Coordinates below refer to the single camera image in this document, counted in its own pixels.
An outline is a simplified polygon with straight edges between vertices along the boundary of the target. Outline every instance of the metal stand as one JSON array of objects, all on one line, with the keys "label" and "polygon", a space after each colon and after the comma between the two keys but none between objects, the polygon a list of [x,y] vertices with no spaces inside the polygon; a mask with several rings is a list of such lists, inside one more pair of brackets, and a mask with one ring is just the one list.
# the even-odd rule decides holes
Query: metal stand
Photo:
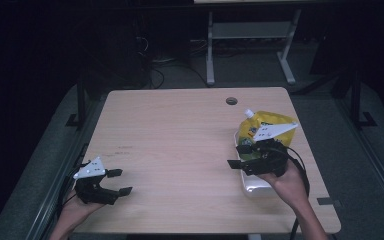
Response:
[{"label": "metal stand", "polygon": [[248,234],[248,240],[261,240],[261,234]]},{"label": "metal stand", "polygon": [[334,98],[344,98],[348,90],[351,88],[351,109],[350,118],[354,126],[361,130],[362,127],[377,126],[369,112],[363,112],[366,121],[360,121],[360,93],[361,93],[361,76],[355,67],[342,67],[334,71],[307,87],[292,92],[290,95],[306,95],[318,87],[335,80],[336,83],[331,91]]},{"label": "metal stand", "polygon": [[285,46],[281,52],[277,53],[277,56],[287,82],[291,85],[295,84],[295,78],[286,58],[291,48],[300,15],[301,10],[298,9],[295,11],[292,21],[214,23],[213,13],[210,12],[208,18],[207,84],[215,84],[213,39],[239,38],[285,38]]},{"label": "metal stand", "polygon": [[77,114],[71,114],[65,126],[77,127],[80,130],[86,119],[86,106],[85,106],[85,88],[83,86],[83,77],[80,76],[77,81]]}]

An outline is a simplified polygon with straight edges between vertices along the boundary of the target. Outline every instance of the hand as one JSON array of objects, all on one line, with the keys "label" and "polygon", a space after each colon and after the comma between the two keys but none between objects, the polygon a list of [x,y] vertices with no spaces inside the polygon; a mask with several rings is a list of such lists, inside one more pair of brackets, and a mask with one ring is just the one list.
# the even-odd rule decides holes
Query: hand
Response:
[{"label": "hand", "polygon": [[273,173],[268,173],[258,177],[268,182],[279,197],[292,208],[305,239],[327,240],[326,232],[308,201],[300,172],[291,160],[288,160],[286,172],[282,176],[276,177]]},{"label": "hand", "polygon": [[76,191],[72,190],[68,195],[69,199],[63,206],[60,218],[55,225],[54,231],[51,234],[50,240],[68,239],[74,229],[83,223],[89,215],[96,210],[105,206],[100,203],[88,203],[75,196]]},{"label": "hand", "polygon": [[268,182],[291,208],[295,209],[308,202],[300,172],[291,160],[286,163],[286,171],[281,177],[276,177],[274,173],[261,174],[258,177]]}]

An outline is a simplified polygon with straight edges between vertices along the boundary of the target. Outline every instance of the black cable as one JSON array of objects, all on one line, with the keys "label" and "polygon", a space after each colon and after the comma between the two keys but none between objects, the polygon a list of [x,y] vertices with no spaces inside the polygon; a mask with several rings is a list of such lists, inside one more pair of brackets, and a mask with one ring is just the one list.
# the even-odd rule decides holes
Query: black cable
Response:
[{"label": "black cable", "polygon": [[[307,172],[306,172],[306,169],[305,169],[304,162],[303,162],[301,156],[295,150],[293,150],[290,147],[286,147],[286,149],[289,149],[289,150],[293,151],[298,156],[298,158],[300,159],[301,163],[298,162],[297,159],[293,158],[288,153],[282,152],[281,150],[279,150],[277,148],[271,148],[271,147],[269,147],[269,148],[261,148],[260,151],[261,152],[263,152],[263,151],[278,152],[278,153],[286,156],[289,160],[291,160],[292,163],[298,168],[298,171],[299,171],[299,173],[301,175],[301,179],[302,179],[303,184],[304,184],[305,192],[306,192],[307,197],[308,197],[310,195],[310,182],[309,182],[308,177],[307,177]],[[298,222],[298,218],[296,218],[295,221],[294,221],[294,225],[292,226],[291,234],[289,236],[290,240],[295,239],[295,236],[296,236],[296,233],[297,233],[297,230],[298,230],[298,226],[299,226],[299,222]]]},{"label": "black cable", "polygon": [[158,68],[167,68],[167,67],[182,67],[182,68],[187,68],[189,69],[190,71],[196,73],[196,75],[201,79],[201,81],[205,84],[206,87],[210,87],[208,84],[207,84],[207,81],[202,77],[202,75],[196,71],[195,69],[193,69],[192,67],[190,66],[186,66],[186,65],[181,65],[181,64],[173,64],[173,65],[160,65],[158,66]]},{"label": "black cable", "polygon": [[[220,49],[221,53],[217,52],[218,47],[220,47],[220,45],[222,45]],[[239,44],[237,41],[232,42],[227,40],[219,40],[219,41],[214,41],[214,44],[213,44],[213,55],[219,58],[231,58],[237,55],[245,54],[247,51],[248,51],[248,48],[243,44]]]},{"label": "black cable", "polygon": [[91,17],[88,17],[86,18],[85,20],[83,21],[80,21],[74,28],[73,28],[73,31],[71,32],[71,39],[73,39],[75,41],[75,43],[77,43],[77,45],[80,47],[81,50],[83,50],[83,52],[85,52],[95,63],[97,63],[100,67],[102,67],[103,69],[105,69],[110,75],[113,75],[114,77],[116,77],[117,79],[120,79],[124,82],[127,82],[127,79],[120,76],[114,69],[112,69],[110,66],[106,65],[105,63],[103,63],[98,57],[96,57],[91,51],[89,51],[89,49],[86,48],[86,46],[84,46],[84,44],[75,36],[75,31],[76,29],[78,29],[81,25],[83,25],[86,21],[88,21]]},{"label": "black cable", "polygon": [[152,80],[152,77],[150,77],[150,79],[149,79],[149,88],[153,88],[153,89],[158,89],[158,88],[160,88],[162,85],[163,85],[163,83],[164,83],[164,80],[165,80],[165,77],[164,77],[164,74],[161,72],[161,71],[158,71],[157,69],[155,69],[155,68],[151,68],[151,70],[152,71],[155,71],[155,72],[157,72],[157,73],[159,73],[160,75],[161,75],[161,82],[160,82],[160,84],[158,84],[157,86],[155,86],[154,85],[154,81]]},{"label": "black cable", "polygon": [[65,200],[65,202],[62,204],[62,206],[65,206],[65,204],[68,203],[68,201],[70,201],[71,199],[73,199],[75,196],[77,196],[77,193],[75,193],[73,196],[71,196],[70,198],[68,198],[67,200]]},{"label": "black cable", "polygon": [[200,57],[200,56],[203,56],[203,55],[205,55],[207,53],[207,50],[208,50],[208,48],[207,48],[207,45],[208,45],[207,44],[207,40],[199,40],[197,42],[199,42],[199,43],[202,42],[203,44],[199,45],[198,47],[192,46],[194,48],[191,49],[191,51],[189,53],[189,55],[191,57]]},{"label": "black cable", "polygon": [[[81,157],[83,157],[83,155],[80,153],[79,156],[77,157],[77,159],[80,159]],[[74,196],[70,197],[70,199],[66,200],[65,202],[63,202],[63,199],[64,199],[64,196],[65,194],[68,192],[68,189],[70,188],[71,186],[71,183],[73,182],[73,175],[81,168],[81,167],[84,167],[86,166],[88,163],[86,164],[77,164],[77,163],[74,163],[74,167],[73,169],[68,173],[67,176],[65,176],[64,178],[64,181],[63,183],[61,184],[61,187],[60,187],[60,191],[58,193],[58,198],[57,198],[57,204],[56,204],[56,207],[53,209],[52,211],[52,214],[51,216],[54,216],[54,218],[58,219],[60,214],[61,214],[61,211],[62,211],[62,208],[63,206],[70,200],[72,199],[74,196],[76,196],[77,194],[75,194]],[[53,221],[48,221],[48,223],[46,224],[46,227],[44,229],[44,231],[42,232],[41,236],[39,239],[44,239],[45,237],[45,234],[49,231],[49,228],[51,227],[52,225],[52,222]]]}]

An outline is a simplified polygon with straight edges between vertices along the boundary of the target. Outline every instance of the wire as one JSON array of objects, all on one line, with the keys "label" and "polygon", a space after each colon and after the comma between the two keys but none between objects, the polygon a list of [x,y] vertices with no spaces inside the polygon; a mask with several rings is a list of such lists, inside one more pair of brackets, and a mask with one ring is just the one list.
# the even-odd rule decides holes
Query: wire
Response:
[{"label": "wire", "polygon": [[206,50],[207,50],[206,47],[208,45],[207,40],[196,40],[194,42],[197,42],[199,44],[202,43],[202,44],[198,45],[198,47],[192,46],[192,47],[194,47],[194,49],[191,50],[190,56],[191,57],[198,57],[198,56],[202,56],[202,55],[206,54]]},{"label": "wire", "polygon": [[149,47],[149,42],[148,42],[148,40],[147,40],[146,38],[144,38],[144,37],[136,37],[136,39],[138,39],[138,40],[144,40],[144,41],[145,41],[145,43],[146,43],[146,45],[145,45],[145,49],[143,49],[142,51],[146,52],[146,50],[148,50],[148,47]]},{"label": "wire", "polygon": [[193,69],[192,67],[190,66],[187,66],[187,65],[181,65],[181,64],[174,64],[174,65],[161,65],[161,66],[158,66],[158,68],[167,68],[167,67],[181,67],[181,68],[186,68],[186,69],[189,69],[190,71],[194,72],[200,79],[201,81],[205,84],[205,86],[207,87],[210,87],[206,80],[202,77],[202,75],[196,71],[195,69]]},{"label": "wire", "polygon": [[292,148],[290,148],[290,147],[286,147],[286,148],[289,149],[289,150],[291,150],[292,152],[294,152],[294,153],[298,156],[298,158],[299,158],[299,160],[300,160],[300,162],[301,162],[302,168],[303,168],[304,171],[305,171],[305,170],[306,170],[306,169],[305,169],[305,164],[304,164],[304,161],[302,160],[301,156],[300,156],[294,149],[292,149]]},{"label": "wire", "polygon": [[243,44],[239,44],[238,41],[218,40],[214,41],[213,45],[213,55],[219,58],[231,58],[248,51],[248,48]]},{"label": "wire", "polygon": [[[74,196],[70,197],[68,200],[64,201],[63,202],[63,198],[65,196],[65,194],[68,192],[68,190],[70,189],[71,187],[71,183],[72,183],[72,179],[73,179],[73,175],[75,174],[75,172],[77,172],[81,167],[84,167],[86,166],[87,164],[89,164],[91,161],[89,160],[88,163],[81,163],[82,160],[83,160],[83,157],[84,157],[84,154],[82,152],[84,152],[85,150],[82,149],[82,151],[79,153],[79,155],[77,156],[77,160],[74,162],[73,164],[73,168],[71,169],[71,171],[68,173],[68,175],[65,176],[64,178],[64,181],[63,183],[61,184],[61,187],[60,187],[60,191],[58,193],[58,198],[57,198],[57,203],[56,203],[56,206],[55,208],[53,209],[53,212],[51,214],[51,216],[53,215],[54,216],[54,219],[56,218],[58,220],[59,218],[59,215],[61,213],[61,210],[62,210],[62,207],[69,201],[71,200],[74,196],[76,196],[77,194],[74,194]],[[40,236],[40,239],[44,239],[45,238],[45,235],[46,233],[49,231],[49,228],[51,227],[53,221],[49,220],[48,223],[46,224],[46,227],[45,229],[43,230],[41,236]]]},{"label": "wire", "polygon": [[294,225],[293,225],[292,230],[291,230],[291,235],[289,236],[289,240],[295,239],[295,235],[296,235],[297,230],[298,230],[298,225],[299,225],[298,218],[295,218]]},{"label": "wire", "polygon": [[65,204],[70,201],[71,199],[73,199],[75,196],[77,196],[77,193],[75,193],[73,196],[71,196],[70,198],[68,198],[67,200],[65,200],[65,202],[62,204],[62,206],[65,206]]},{"label": "wire", "polygon": [[149,83],[149,87],[152,89],[158,89],[158,88],[160,88],[162,85],[163,85],[163,83],[164,83],[164,80],[165,80],[165,77],[164,77],[164,74],[161,72],[161,71],[158,71],[157,69],[155,69],[155,68],[151,68],[151,70],[152,71],[155,71],[155,72],[157,72],[157,73],[159,73],[160,75],[161,75],[161,77],[162,77],[162,80],[161,80],[161,82],[160,82],[160,84],[158,84],[157,86],[155,86],[154,85],[154,81],[152,80],[152,77],[150,78],[150,83]]},{"label": "wire", "polygon": [[172,62],[175,60],[176,60],[175,58],[165,58],[165,59],[161,59],[161,60],[152,60],[152,62],[153,63],[168,63],[168,62]]},{"label": "wire", "polygon": [[[124,82],[127,82],[127,79],[120,76],[116,71],[114,71],[113,69],[111,69],[109,66],[107,66],[106,64],[104,64],[98,57],[96,57],[92,52],[90,52],[85,46],[84,44],[75,36],[75,31],[77,28],[79,28],[82,24],[84,24],[85,22],[87,22],[91,17],[88,17],[86,18],[85,20],[83,21],[80,21],[74,28],[73,28],[73,31],[71,32],[71,38],[78,44],[78,46],[80,46],[80,48],[92,59],[94,60],[94,62],[96,62],[99,66],[101,66],[102,68],[104,68],[108,73],[110,73],[111,75],[113,75],[114,77],[124,81]],[[145,38],[141,38],[141,39],[144,39],[147,43],[146,45],[146,49],[148,48],[148,40],[146,40]]]}]

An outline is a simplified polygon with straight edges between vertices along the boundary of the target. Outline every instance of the metal frame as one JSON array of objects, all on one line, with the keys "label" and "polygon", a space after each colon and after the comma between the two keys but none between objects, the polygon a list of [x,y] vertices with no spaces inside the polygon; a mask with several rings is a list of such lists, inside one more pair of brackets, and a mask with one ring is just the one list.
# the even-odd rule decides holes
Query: metal frame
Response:
[{"label": "metal frame", "polygon": [[341,113],[344,115],[344,119],[347,121],[347,124],[349,125],[351,132],[357,138],[360,146],[366,153],[368,160],[372,165],[373,170],[375,171],[376,178],[378,179],[381,188],[384,190],[384,165],[381,159],[378,157],[370,141],[367,139],[364,132],[361,130],[361,125],[356,125],[355,119],[348,117],[349,108],[345,103],[345,101],[342,99],[338,99],[336,101],[336,104],[338,108],[341,110]]},{"label": "metal frame", "polygon": [[71,114],[65,126],[77,127],[80,130],[86,121],[86,97],[85,88],[83,83],[83,76],[81,75],[77,81],[77,114]]},{"label": "metal frame", "polygon": [[44,236],[46,238],[46,236],[50,234],[50,232],[47,232],[49,229],[47,229],[46,226],[52,224],[52,221],[54,220],[54,211],[56,209],[58,195],[63,185],[64,178],[68,176],[68,173],[72,170],[74,165],[82,162],[84,153],[86,152],[88,143],[92,137],[93,129],[95,128],[94,125],[96,125],[96,120],[93,120],[93,117],[91,116],[96,114],[96,111],[100,111],[100,108],[102,108],[100,105],[102,104],[103,103],[100,102],[90,101],[87,109],[85,105],[78,106],[84,108],[85,115],[82,117],[81,123],[81,126],[83,127],[80,129],[79,126],[77,126],[78,129],[76,134],[73,136],[72,142],[64,155],[64,164],[61,165],[55,173],[55,178],[40,205],[40,209],[27,233],[26,239],[43,239]]},{"label": "metal frame", "polygon": [[286,81],[293,85],[295,78],[289,67],[287,56],[301,15],[301,9],[295,10],[292,21],[287,22],[243,22],[243,23],[214,23],[213,13],[208,16],[208,51],[207,51],[207,84],[214,85],[213,39],[235,38],[285,38],[285,46],[277,53],[280,66]]}]

